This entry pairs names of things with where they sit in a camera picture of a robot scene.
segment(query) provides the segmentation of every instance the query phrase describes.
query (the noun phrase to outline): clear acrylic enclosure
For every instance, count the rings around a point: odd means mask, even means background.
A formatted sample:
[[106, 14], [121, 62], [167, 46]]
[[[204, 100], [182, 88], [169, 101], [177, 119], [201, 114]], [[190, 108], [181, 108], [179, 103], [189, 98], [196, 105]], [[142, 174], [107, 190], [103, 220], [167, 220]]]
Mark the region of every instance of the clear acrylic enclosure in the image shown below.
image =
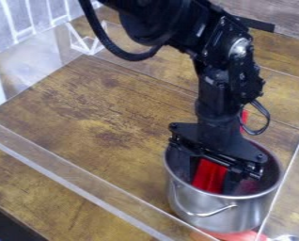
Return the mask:
[[[129, 40], [118, 24], [105, 22], [103, 26], [127, 50], [145, 49]], [[147, 61], [123, 61], [93, 34], [83, 36], [85, 27], [65, 24], [54, 30], [62, 34], [57, 51], [43, 54], [42, 61], [55, 63], [49, 72], [42, 72], [41, 62], [31, 65], [30, 61], [26, 73], [18, 62], [3, 67], [6, 76], [19, 81], [33, 76], [33, 81], [19, 84], [11, 97], [30, 89], [0, 106], [0, 150], [157, 239], [217, 240], [179, 220], [165, 190], [169, 123], [197, 121], [193, 63], [169, 47]], [[38, 38], [51, 41], [49, 34]], [[29, 43], [14, 47], [11, 53], [23, 47], [27, 51]], [[26, 55], [21, 58], [23, 65]], [[289, 172], [261, 233], [299, 235], [299, 105], [294, 104], [299, 78], [268, 67], [262, 72], [268, 80], [262, 102], [273, 123], [253, 139], [277, 154]], [[249, 113], [249, 125], [264, 125], [261, 114], [253, 108]]]

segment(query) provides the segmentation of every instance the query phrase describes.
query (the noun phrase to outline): stainless steel pot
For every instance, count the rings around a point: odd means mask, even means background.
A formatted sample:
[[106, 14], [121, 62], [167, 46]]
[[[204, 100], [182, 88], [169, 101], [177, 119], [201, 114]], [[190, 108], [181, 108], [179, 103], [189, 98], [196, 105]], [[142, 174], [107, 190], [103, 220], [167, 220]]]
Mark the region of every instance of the stainless steel pot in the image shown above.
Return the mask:
[[253, 143], [269, 154], [265, 175], [261, 181], [244, 180], [232, 195], [209, 193], [189, 184], [182, 178], [182, 165], [177, 163], [181, 159], [175, 158], [186, 153], [171, 146], [167, 148], [165, 166], [171, 208], [187, 223], [206, 231], [240, 233], [257, 228], [268, 216], [284, 169], [274, 154]]

